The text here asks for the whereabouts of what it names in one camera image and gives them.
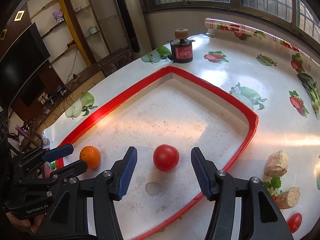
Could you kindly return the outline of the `person's left hand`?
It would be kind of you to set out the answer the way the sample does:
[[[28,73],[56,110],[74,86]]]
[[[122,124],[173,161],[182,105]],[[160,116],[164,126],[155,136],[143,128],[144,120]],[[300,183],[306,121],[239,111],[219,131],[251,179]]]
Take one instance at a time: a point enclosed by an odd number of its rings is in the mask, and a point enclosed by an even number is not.
[[[40,224],[44,219],[44,215],[39,215],[34,218],[33,222],[29,219],[19,220],[10,212],[6,213],[6,216],[15,228],[20,231],[30,231],[33,234],[37,233]]]

